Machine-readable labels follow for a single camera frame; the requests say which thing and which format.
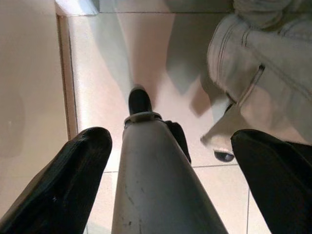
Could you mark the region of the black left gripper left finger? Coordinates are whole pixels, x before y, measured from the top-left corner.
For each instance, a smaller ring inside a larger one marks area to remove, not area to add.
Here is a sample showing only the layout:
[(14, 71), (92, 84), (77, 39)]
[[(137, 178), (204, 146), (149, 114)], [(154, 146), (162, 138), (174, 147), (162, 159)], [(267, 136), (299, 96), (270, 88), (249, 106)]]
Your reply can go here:
[(112, 150), (108, 130), (92, 127), (68, 141), (0, 220), (2, 234), (81, 234)]

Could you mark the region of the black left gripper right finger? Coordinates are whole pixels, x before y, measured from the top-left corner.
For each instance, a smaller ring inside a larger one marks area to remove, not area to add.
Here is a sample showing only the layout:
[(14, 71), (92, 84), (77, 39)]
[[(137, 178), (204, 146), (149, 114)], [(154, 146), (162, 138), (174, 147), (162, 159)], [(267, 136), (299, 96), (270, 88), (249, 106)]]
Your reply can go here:
[(312, 147), (243, 129), (231, 137), (234, 156), (273, 234), (312, 232)]

